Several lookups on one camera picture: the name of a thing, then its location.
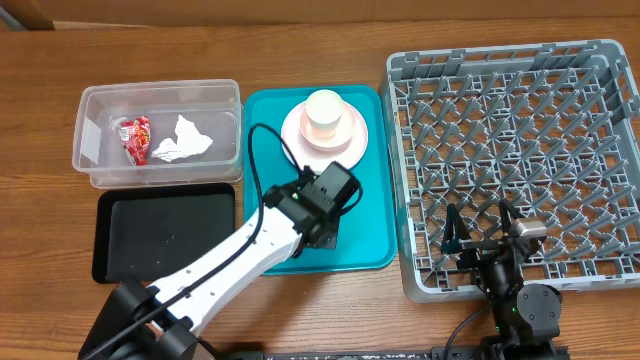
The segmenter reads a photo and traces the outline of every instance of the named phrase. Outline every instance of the white tissue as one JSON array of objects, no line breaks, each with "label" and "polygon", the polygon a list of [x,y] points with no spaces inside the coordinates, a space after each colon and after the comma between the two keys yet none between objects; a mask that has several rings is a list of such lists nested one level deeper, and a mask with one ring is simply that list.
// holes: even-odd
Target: white tissue
[{"label": "white tissue", "polygon": [[182,115],[178,115],[176,135],[178,136],[177,144],[171,138],[164,139],[151,153],[151,157],[171,162],[175,159],[202,154],[213,143],[210,137],[200,134],[196,126]]}]

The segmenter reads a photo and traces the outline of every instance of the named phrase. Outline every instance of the black tray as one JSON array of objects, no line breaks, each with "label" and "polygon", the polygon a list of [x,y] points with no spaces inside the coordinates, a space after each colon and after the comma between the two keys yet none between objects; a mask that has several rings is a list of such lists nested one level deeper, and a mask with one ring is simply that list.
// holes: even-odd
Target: black tray
[{"label": "black tray", "polygon": [[104,193],[98,201],[93,279],[154,281],[185,267],[235,229],[229,184]]}]

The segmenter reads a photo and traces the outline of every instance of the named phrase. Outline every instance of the red wrapper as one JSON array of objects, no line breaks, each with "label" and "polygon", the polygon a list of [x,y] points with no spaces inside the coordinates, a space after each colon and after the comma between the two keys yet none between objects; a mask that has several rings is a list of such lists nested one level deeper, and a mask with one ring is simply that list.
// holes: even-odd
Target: red wrapper
[{"label": "red wrapper", "polygon": [[147,149],[149,141],[151,141],[149,119],[146,116],[141,116],[135,120],[123,121],[120,123],[119,132],[131,164],[146,165]]}]

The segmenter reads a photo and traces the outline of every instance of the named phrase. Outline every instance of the wooden table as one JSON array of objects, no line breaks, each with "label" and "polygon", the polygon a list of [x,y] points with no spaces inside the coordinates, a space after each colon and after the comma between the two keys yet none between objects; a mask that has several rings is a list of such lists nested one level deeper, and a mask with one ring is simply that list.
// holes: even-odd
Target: wooden table
[{"label": "wooden table", "polygon": [[[0,34],[0,357],[74,358],[112,289],[91,279],[101,191],[70,160],[86,87],[231,78],[243,100],[273,87],[377,88],[397,51],[593,38],[621,42],[640,74],[637,18]],[[639,297],[567,294],[557,343],[575,359],[638,358]],[[411,303],[396,259],[379,271],[261,277],[204,336],[223,349],[261,342],[270,352],[428,349],[478,306]],[[475,344],[492,327],[478,321],[457,343]]]}]

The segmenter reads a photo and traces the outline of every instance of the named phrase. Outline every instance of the clear plastic container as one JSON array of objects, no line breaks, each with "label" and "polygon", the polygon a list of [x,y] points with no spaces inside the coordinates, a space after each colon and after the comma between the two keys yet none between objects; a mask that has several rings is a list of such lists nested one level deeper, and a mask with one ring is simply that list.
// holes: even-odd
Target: clear plastic container
[{"label": "clear plastic container", "polygon": [[[118,119],[149,118],[147,165],[134,166],[118,134]],[[172,162],[152,158],[176,140],[178,115],[213,143],[202,154]],[[242,104],[233,80],[163,81],[93,86],[82,93],[73,139],[73,167],[100,189],[234,182],[242,178]]]}]

